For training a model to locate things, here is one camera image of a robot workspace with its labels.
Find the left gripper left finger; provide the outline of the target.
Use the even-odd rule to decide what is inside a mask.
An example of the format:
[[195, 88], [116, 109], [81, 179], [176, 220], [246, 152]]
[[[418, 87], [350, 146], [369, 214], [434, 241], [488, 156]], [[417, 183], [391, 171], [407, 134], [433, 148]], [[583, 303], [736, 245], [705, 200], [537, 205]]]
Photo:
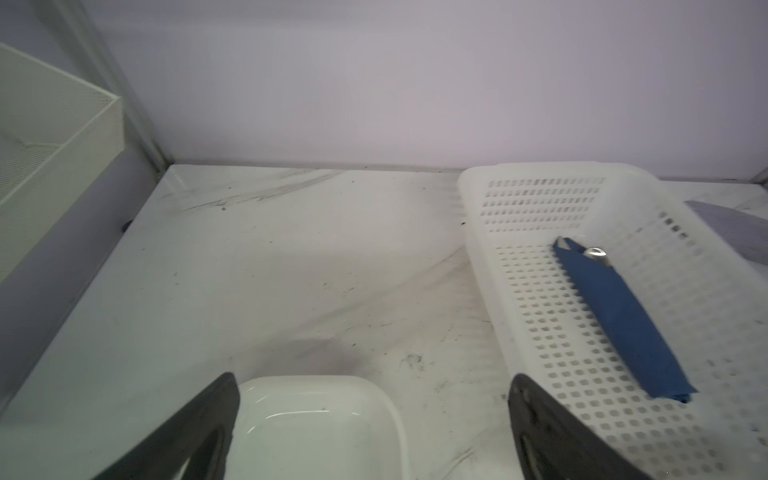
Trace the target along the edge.
[[222, 479], [239, 405], [234, 374], [221, 374], [97, 477]]

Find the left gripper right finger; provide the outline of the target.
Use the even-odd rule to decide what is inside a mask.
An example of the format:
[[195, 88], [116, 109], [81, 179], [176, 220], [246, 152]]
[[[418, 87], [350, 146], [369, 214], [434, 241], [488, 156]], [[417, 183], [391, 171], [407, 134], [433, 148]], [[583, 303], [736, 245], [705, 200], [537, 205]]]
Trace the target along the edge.
[[507, 405], [524, 478], [621, 480], [648, 477], [529, 376], [522, 373], [514, 376]]

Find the white rectangular plastic tray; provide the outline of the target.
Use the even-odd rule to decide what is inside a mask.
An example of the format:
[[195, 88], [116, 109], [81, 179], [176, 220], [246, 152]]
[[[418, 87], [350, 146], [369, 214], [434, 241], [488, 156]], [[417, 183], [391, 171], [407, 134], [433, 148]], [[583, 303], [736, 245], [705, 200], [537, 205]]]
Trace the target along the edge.
[[216, 479], [407, 479], [399, 412], [372, 382], [355, 376], [271, 376], [217, 381], [186, 426], [185, 476]]

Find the blue paper napkin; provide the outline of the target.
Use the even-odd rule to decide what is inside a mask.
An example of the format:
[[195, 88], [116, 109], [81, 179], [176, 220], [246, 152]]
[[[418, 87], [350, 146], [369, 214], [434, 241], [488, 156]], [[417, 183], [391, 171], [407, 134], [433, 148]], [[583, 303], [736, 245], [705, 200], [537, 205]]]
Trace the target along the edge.
[[612, 264], [583, 256], [587, 247], [564, 238], [570, 250], [557, 248], [555, 240], [553, 253], [627, 370], [650, 397], [690, 402], [696, 388], [623, 278]]

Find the silver spoon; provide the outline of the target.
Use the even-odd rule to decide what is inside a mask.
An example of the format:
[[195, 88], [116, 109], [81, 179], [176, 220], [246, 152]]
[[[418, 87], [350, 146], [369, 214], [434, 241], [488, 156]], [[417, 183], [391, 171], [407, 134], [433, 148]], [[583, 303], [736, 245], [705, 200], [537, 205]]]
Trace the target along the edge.
[[604, 266], [610, 267], [611, 262], [608, 257], [608, 254], [605, 250], [599, 247], [588, 247], [586, 248], [583, 253], [583, 256], [587, 257], [588, 259], [598, 262]]

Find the white perforated plastic basket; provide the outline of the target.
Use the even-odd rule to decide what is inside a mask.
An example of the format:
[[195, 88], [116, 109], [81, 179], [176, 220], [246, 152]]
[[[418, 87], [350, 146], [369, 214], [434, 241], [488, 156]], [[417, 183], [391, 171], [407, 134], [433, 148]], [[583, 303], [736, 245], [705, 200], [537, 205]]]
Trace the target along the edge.
[[458, 188], [527, 477], [766, 477], [767, 283], [682, 200], [617, 163]]

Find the silver table knife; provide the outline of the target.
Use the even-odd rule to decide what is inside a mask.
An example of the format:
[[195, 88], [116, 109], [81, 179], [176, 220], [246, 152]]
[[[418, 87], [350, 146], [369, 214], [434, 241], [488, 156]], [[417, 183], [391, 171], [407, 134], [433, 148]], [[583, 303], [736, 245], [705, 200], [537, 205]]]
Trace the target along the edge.
[[555, 246], [562, 250], [570, 250], [570, 245], [566, 238], [559, 236], [555, 241]]

